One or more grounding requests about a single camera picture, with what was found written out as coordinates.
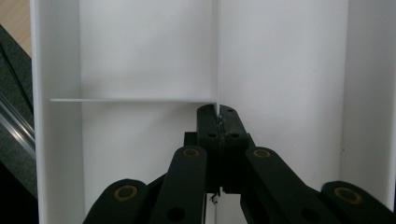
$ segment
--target white shelf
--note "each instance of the white shelf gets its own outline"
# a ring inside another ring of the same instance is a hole
[[[215,104],[215,99],[167,99],[167,98],[97,98],[97,99],[50,99],[53,103],[181,103],[181,104]]]

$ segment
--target white box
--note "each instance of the white box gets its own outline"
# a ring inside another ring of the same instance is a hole
[[[81,223],[112,182],[164,174],[204,104],[234,107],[308,186],[343,179],[393,206],[396,3],[31,8],[40,223]],[[243,223],[237,200],[206,223]]]

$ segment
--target aluminum rail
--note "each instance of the aluminum rail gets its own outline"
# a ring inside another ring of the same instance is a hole
[[[0,92],[0,122],[35,159],[35,130]]]

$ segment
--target vertical panel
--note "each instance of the vertical panel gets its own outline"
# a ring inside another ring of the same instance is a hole
[[[341,177],[393,208],[396,2],[350,3]]]
[[[40,223],[84,218],[80,105],[50,97],[79,96],[78,1],[32,0],[33,88]]]

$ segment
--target brass screw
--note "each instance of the brass screw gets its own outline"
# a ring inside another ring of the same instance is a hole
[[[199,151],[195,148],[187,148],[183,151],[183,156],[187,158],[199,157]]]
[[[271,153],[269,151],[267,151],[267,150],[264,150],[264,149],[256,149],[256,150],[253,151],[253,155],[255,157],[265,159],[265,158],[270,157]]]
[[[137,187],[134,185],[124,185],[114,191],[114,198],[124,203],[131,201],[137,195]]]
[[[334,194],[347,203],[355,205],[363,203],[363,198],[359,195],[359,193],[352,189],[339,187],[334,189]]]

